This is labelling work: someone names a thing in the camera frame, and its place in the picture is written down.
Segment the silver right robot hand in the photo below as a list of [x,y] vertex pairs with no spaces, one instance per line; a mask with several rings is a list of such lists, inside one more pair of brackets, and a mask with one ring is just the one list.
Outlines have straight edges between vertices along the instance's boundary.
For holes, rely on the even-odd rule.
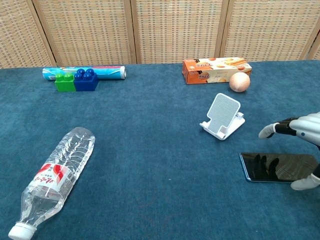
[[[320,113],[300,117],[289,117],[265,126],[258,134],[260,139],[271,138],[273,134],[297,136],[313,145],[320,146]],[[290,187],[296,191],[316,188],[320,185],[320,167],[317,166],[306,178],[296,180]]]

